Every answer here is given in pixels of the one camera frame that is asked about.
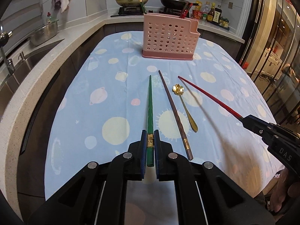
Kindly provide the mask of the person right hand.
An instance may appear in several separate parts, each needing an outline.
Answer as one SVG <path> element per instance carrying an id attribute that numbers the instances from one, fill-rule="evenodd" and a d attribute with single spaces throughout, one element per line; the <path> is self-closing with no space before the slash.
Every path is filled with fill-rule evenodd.
<path id="1" fill-rule="evenodd" d="M 277 186 L 271 195 L 270 210 L 279 212 L 287 196 L 291 198 L 299 197 L 299 180 L 290 175 L 287 168 L 284 168 L 280 173 Z"/>

